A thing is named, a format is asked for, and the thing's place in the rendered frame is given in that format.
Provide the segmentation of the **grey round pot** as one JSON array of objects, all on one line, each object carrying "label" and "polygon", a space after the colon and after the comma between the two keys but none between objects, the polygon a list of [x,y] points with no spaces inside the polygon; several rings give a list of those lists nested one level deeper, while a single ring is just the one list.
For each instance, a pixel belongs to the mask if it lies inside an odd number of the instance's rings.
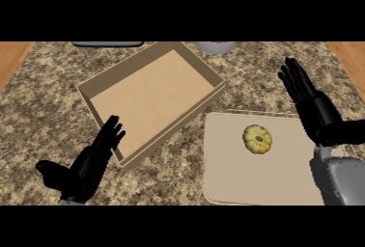
[{"label": "grey round pot", "polygon": [[235,46],[234,41],[199,41],[197,42],[199,48],[210,54],[225,54],[230,52]]}]

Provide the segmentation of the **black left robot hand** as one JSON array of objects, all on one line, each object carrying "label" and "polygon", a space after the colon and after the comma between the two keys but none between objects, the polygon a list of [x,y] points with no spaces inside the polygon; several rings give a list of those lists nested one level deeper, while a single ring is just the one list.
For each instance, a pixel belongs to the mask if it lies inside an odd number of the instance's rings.
[{"label": "black left robot hand", "polygon": [[43,183],[61,191],[63,201],[71,200],[85,205],[97,194],[113,152],[126,135],[119,120],[119,116],[110,116],[94,144],[82,150],[70,168],[51,160],[36,163]]}]

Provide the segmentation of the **beige flat tray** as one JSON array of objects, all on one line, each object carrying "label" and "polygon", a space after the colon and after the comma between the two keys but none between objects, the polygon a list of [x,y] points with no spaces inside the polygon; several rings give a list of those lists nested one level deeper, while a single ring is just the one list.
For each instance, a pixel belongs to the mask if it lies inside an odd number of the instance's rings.
[{"label": "beige flat tray", "polygon": [[[246,128],[264,126],[271,150],[255,154],[246,148]],[[215,204],[321,206],[309,160],[314,143],[302,121],[244,114],[212,113],[204,129],[204,195]]]}]

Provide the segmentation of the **dark grey flat appliance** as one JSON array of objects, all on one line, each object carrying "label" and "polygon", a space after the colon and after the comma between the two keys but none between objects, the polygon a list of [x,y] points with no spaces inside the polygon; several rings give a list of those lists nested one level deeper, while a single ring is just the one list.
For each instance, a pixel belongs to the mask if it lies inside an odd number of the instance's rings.
[{"label": "dark grey flat appliance", "polygon": [[139,47],[144,41],[73,41],[77,47]]}]

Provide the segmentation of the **brown cardboard box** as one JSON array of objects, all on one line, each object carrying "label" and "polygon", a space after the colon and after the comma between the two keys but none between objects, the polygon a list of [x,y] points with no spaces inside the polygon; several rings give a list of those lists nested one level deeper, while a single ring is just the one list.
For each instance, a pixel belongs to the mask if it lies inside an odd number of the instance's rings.
[{"label": "brown cardboard box", "polygon": [[120,117],[126,136],[114,157],[123,168],[139,165],[224,88],[224,78],[179,41],[154,43],[77,85],[97,123]]}]

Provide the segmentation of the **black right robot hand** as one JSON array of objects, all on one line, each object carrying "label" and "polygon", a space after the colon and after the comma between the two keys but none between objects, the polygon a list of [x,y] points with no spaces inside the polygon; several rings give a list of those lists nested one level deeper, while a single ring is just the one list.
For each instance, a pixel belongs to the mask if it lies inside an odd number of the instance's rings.
[{"label": "black right robot hand", "polygon": [[334,147],[365,144],[365,120],[343,120],[332,99],[315,89],[295,58],[286,58],[278,77],[296,104],[305,133],[315,145]]}]

